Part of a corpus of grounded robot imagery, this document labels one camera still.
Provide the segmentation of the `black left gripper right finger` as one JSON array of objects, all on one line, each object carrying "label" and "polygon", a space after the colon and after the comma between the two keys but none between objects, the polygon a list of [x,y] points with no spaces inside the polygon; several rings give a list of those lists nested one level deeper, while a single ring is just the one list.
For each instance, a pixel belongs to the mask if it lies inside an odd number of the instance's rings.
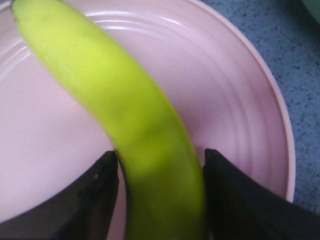
[{"label": "black left gripper right finger", "polygon": [[318,240],[320,217],[264,188],[219,151],[204,151],[203,175],[215,240]]}]

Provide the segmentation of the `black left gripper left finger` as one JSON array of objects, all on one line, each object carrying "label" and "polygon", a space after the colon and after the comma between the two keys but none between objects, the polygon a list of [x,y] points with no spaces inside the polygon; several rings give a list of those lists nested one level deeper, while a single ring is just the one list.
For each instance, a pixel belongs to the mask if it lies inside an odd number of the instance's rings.
[{"label": "black left gripper left finger", "polygon": [[0,224],[2,240],[105,240],[119,188],[118,161],[105,152],[40,205]]}]

